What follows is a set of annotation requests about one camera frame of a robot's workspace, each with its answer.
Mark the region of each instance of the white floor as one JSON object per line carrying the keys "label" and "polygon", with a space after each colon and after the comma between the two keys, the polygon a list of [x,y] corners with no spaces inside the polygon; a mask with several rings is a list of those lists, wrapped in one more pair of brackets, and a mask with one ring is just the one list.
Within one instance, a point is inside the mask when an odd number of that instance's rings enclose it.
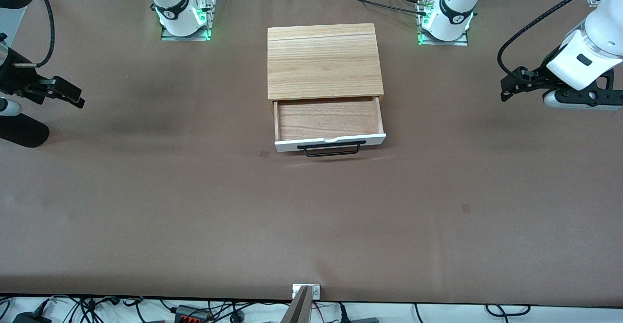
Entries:
{"label": "white floor", "polygon": [[[45,297],[16,297],[11,299],[11,306],[3,323],[13,321],[15,315],[22,312],[32,312],[37,308]],[[165,300],[171,306],[189,305],[196,308],[207,307],[207,301],[174,301]],[[220,302],[212,301],[211,307],[220,305]],[[4,310],[0,305],[0,314]],[[50,301],[45,308],[44,317],[52,319],[53,323],[61,323],[74,303],[66,298],[56,299],[56,303]],[[340,320],[340,308],[336,303],[319,303],[329,305],[320,310],[324,321],[329,323]],[[377,303],[344,303],[348,316],[351,320],[376,317],[380,323],[419,323],[412,304],[377,304]],[[165,309],[157,300],[145,300],[140,303],[140,311],[147,322],[165,321],[173,322],[174,315]],[[431,305],[418,304],[418,308],[424,323],[504,323],[503,318],[490,316],[483,305]],[[507,313],[518,312],[523,307],[504,306]],[[243,310],[245,323],[267,323],[281,321],[286,305],[253,305]],[[103,304],[97,307],[96,313],[104,323],[140,323],[135,307],[126,307],[122,303],[116,306]],[[74,323],[80,323],[82,314],[76,314]],[[570,307],[546,307],[533,306],[531,311],[521,317],[509,317],[509,323],[621,323],[623,322],[623,309],[607,308],[570,308]],[[314,309],[311,315],[311,323],[322,323],[320,315]]]}

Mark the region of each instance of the white drawer front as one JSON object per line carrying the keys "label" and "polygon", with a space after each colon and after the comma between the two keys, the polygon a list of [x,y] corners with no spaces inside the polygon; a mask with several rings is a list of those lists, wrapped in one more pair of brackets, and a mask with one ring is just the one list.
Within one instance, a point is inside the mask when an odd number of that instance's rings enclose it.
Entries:
{"label": "white drawer front", "polygon": [[379,145],[383,143],[386,134],[371,134],[371,135],[350,135],[345,137],[337,137],[335,139],[323,139],[323,138],[314,138],[314,139],[301,139],[297,141],[278,141],[275,142],[275,147],[278,152],[296,152],[302,151],[302,149],[298,148],[299,145],[313,145],[313,144],[324,144],[324,143],[347,143],[347,142],[356,142],[356,141],[365,141],[365,144],[362,145]]}

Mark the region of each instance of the red cable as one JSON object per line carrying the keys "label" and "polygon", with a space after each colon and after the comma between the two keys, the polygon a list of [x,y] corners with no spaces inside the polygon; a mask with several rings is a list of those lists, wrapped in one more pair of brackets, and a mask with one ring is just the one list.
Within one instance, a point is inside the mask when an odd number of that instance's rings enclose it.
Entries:
{"label": "red cable", "polygon": [[322,321],[322,323],[325,323],[325,317],[322,316],[322,312],[320,312],[320,307],[318,307],[317,303],[313,303],[314,306],[316,306],[316,310],[318,310],[318,314],[320,315],[320,320]]}

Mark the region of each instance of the black metal handle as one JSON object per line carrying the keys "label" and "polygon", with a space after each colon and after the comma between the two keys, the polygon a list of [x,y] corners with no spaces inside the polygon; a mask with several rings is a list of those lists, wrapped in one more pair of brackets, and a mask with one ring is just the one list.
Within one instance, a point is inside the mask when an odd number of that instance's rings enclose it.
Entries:
{"label": "black metal handle", "polygon": [[[334,155],[349,155],[349,154],[357,154],[365,141],[354,141],[354,142],[343,142],[343,143],[322,143],[322,144],[310,144],[310,145],[299,145],[296,149],[302,149],[305,155],[310,158],[313,157],[333,157]],[[356,149],[352,150],[339,150],[337,152],[324,152],[324,153],[310,153],[308,149],[319,149],[319,148],[345,148],[347,146],[356,146]]]}

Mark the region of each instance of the white bracket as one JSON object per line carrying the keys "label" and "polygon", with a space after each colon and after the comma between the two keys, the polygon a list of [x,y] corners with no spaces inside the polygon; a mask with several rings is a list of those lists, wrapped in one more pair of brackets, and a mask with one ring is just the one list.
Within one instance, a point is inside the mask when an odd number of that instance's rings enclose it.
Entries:
{"label": "white bracket", "polygon": [[302,286],[311,286],[312,293],[313,293],[312,299],[314,299],[315,301],[320,300],[320,285],[306,285],[306,284],[292,285],[292,299],[294,299],[294,296],[296,296],[296,294],[298,293],[298,290]]}

